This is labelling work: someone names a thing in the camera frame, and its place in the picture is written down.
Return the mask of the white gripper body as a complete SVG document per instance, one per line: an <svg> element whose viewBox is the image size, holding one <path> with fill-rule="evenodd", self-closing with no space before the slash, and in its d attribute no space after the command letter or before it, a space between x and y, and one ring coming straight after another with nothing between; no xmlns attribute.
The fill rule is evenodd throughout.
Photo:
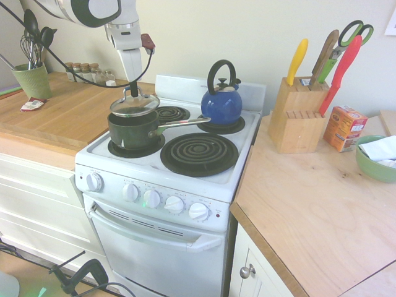
<svg viewBox="0 0 396 297"><path fill-rule="evenodd" d="M117 50L126 79L129 82L140 80L142 76L142 58L140 49Z"/></svg>

